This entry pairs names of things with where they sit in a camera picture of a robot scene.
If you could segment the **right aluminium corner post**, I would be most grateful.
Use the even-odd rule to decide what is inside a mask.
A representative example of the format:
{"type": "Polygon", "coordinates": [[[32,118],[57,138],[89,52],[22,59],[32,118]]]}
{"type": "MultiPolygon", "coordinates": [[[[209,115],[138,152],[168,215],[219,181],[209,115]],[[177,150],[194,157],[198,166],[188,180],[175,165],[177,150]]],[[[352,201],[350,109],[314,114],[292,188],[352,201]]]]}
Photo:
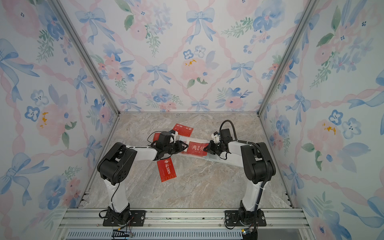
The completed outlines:
{"type": "Polygon", "coordinates": [[[314,10],[315,10],[317,4],[318,4],[317,0],[310,0],[310,1],[308,1],[308,5],[306,6],[306,8],[303,11],[303,14],[302,14],[300,21],[299,21],[299,23],[298,23],[298,25],[294,31],[294,34],[292,35],[292,38],[291,38],[289,44],[287,45],[287,49],[286,49],[285,53],[283,54],[282,62],[280,64],[280,66],[278,67],[277,72],[274,75],[274,77],[271,81],[271,84],[269,85],[269,87],[267,89],[267,92],[266,92],[266,95],[263,99],[263,102],[259,108],[258,117],[260,119],[262,118],[263,113],[266,111],[269,100],[270,100],[271,96],[273,95],[275,87],[278,85],[285,68],[289,65],[291,57],[293,56],[294,51],[297,48],[298,41],[300,40],[301,36],[304,34],[305,28],[307,27],[307,25],[310,21],[310,18],[313,16],[314,10]]]}

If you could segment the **aluminium corner post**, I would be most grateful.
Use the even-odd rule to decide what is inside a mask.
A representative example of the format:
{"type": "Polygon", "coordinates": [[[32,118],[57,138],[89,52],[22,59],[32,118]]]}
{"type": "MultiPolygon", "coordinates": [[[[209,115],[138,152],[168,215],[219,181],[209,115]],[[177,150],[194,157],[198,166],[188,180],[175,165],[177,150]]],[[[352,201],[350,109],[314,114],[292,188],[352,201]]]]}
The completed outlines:
{"type": "Polygon", "coordinates": [[[78,32],[76,31],[73,23],[71,22],[70,18],[68,17],[68,14],[66,13],[62,3],[60,1],[57,1],[57,0],[48,1],[48,3],[51,6],[51,8],[53,9],[54,13],[57,15],[61,24],[63,24],[65,31],[69,34],[69,36],[70,36],[71,40],[73,41],[78,53],[81,56],[81,59],[84,61],[85,66],[90,71],[92,77],[96,81],[96,84],[98,85],[102,94],[106,98],[106,101],[112,107],[113,112],[117,116],[119,116],[120,111],[118,110],[114,99],[112,98],[110,92],[108,91],[106,84],[101,79],[99,72],[97,71],[97,68],[92,61],[91,56],[89,55],[85,45],[81,41],[81,38],[80,38],[78,32]]]}
{"type": "Polygon", "coordinates": [[[274,77],[271,81],[271,84],[269,85],[269,87],[267,89],[267,92],[266,92],[266,95],[263,99],[263,102],[259,108],[258,117],[260,119],[262,118],[263,113],[266,111],[269,100],[270,100],[271,96],[273,95],[275,87],[278,85],[285,68],[289,65],[291,57],[293,56],[294,51],[297,48],[298,41],[300,40],[301,36],[304,34],[305,28],[307,27],[307,25],[310,21],[310,18],[313,16],[314,10],[315,10],[317,4],[318,4],[317,0],[310,0],[310,1],[308,1],[308,5],[306,6],[306,8],[303,11],[303,14],[302,14],[300,21],[299,21],[299,23],[298,23],[298,25],[294,31],[294,34],[292,35],[292,38],[291,38],[289,44],[287,45],[287,49],[286,49],[285,53],[283,54],[282,62],[280,64],[280,66],[278,67],[277,72],[274,75],[274,77]]]}

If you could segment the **left aluminium corner post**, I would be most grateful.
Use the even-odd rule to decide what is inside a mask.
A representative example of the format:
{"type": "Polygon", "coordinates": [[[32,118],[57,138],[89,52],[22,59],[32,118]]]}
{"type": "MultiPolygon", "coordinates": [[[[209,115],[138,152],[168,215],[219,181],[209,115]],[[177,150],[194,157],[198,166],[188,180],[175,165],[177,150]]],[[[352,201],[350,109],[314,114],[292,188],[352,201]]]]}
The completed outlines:
{"type": "Polygon", "coordinates": [[[102,94],[106,98],[106,101],[112,107],[113,112],[117,116],[119,116],[120,111],[118,110],[114,99],[112,98],[110,92],[108,91],[106,84],[101,79],[99,72],[97,71],[97,68],[92,61],[91,56],[89,55],[85,45],[81,41],[81,38],[80,38],[78,32],[76,31],[73,23],[71,22],[70,18],[68,17],[68,14],[66,13],[62,3],[60,1],[57,1],[57,0],[48,1],[48,3],[51,6],[51,8],[53,9],[54,13],[57,15],[61,24],[63,24],[65,31],[69,34],[69,36],[70,36],[71,40],[73,41],[78,53],[81,56],[81,59],[84,61],[85,66],[90,71],[92,77],[96,81],[96,84],[98,85],[102,94]]]}

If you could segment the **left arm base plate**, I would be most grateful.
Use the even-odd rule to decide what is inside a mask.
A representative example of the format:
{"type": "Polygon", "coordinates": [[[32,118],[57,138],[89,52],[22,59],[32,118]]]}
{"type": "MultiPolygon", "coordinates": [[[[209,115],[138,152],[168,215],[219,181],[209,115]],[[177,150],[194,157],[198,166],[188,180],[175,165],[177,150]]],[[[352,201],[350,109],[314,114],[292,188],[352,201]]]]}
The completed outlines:
{"type": "Polygon", "coordinates": [[[104,217],[104,227],[143,227],[146,218],[145,210],[129,210],[116,213],[108,209],[104,217]]]}

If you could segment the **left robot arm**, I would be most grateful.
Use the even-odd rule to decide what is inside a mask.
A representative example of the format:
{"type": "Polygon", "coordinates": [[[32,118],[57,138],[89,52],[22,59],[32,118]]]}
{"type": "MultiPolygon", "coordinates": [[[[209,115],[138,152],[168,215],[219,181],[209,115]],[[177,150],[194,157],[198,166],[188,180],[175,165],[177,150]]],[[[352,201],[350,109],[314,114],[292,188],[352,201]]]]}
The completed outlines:
{"type": "Polygon", "coordinates": [[[126,181],[135,161],[162,161],[188,148],[188,144],[177,139],[173,130],[160,132],[159,138],[148,146],[133,147],[123,143],[115,143],[98,163],[97,171],[108,190],[109,206],[101,211],[105,216],[104,227],[126,227],[130,223],[135,226],[144,224],[146,212],[139,215],[131,212],[130,203],[126,196],[126,181]]]}

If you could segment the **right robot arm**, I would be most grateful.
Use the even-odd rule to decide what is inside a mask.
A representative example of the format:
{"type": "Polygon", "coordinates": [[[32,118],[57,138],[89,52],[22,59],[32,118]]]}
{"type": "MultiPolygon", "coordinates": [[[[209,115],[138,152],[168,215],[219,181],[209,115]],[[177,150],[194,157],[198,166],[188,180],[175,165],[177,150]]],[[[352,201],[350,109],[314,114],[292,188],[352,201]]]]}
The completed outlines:
{"type": "Polygon", "coordinates": [[[238,218],[228,217],[226,224],[264,227],[266,220],[260,201],[267,183],[276,174],[276,166],[265,143],[239,140],[232,121],[225,120],[212,140],[204,148],[209,157],[216,156],[223,163],[243,168],[248,180],[246,192],[237,210],[238,218]]]}

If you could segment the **red card 100 percent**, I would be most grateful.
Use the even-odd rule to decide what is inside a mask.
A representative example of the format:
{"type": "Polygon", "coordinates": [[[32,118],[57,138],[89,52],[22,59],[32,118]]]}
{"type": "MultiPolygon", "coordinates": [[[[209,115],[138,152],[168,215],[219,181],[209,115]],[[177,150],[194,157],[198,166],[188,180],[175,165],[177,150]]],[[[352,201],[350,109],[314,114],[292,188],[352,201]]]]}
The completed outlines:
{"type": "Polygon", "coordinates": [[[158,160],[157,165],[162,183],[177,177],[171,158],[158,160]]]}

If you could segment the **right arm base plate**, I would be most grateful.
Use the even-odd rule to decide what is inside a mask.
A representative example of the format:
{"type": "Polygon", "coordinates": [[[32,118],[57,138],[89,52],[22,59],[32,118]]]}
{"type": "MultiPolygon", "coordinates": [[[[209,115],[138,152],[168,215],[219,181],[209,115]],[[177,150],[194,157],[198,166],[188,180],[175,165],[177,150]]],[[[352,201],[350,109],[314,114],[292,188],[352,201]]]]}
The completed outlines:
{"type": "Polygon", "coordinates": [[[243,210],[226,210],[225,225],[227,227],[266,227],[266,217],[261,209],[248,212],[243,210]]]}

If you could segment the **red card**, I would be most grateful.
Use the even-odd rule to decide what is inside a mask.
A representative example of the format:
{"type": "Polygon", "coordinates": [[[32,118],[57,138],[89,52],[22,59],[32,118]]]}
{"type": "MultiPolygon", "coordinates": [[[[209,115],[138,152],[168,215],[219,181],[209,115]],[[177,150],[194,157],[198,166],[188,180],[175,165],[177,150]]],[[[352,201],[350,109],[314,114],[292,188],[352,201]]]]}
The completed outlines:
{"type": "Polygon", "coordinates": [[[154,137],[152,142],[157,141],[159,139],[160,133],[154,133],[154,137]]]}
{"type": "Polygon", "coordinates": [[[209,145],[209,143],[198,143],[194,141],[189,142],[189,146],[187,148],[187,154],[198,156],[198,157],[204,157],[208,153],[204,151],[204,149],[209,145]]]}
{"type": "Polygon", "coordinates": [[[190,137],[194,129],[182,124],[175,124],[175,126],[173,127],[173,130],[175,132],[178,132],[178,135],[180,136],[190,137]]]}

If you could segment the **aluminium front rail frame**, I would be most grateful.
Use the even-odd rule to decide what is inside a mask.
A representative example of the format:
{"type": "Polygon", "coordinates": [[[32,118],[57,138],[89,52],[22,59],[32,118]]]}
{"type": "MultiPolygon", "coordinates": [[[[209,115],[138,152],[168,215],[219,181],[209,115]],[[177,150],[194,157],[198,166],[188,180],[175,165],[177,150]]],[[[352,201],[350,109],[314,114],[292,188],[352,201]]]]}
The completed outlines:
{"type": "Polygon", "coordinates": [[[69,209],[54,240],[313,240],[302,209],[263,209],[243,226],[233,209],[144,209],[124,228],[106,227],[101,209],[69,209]]]}

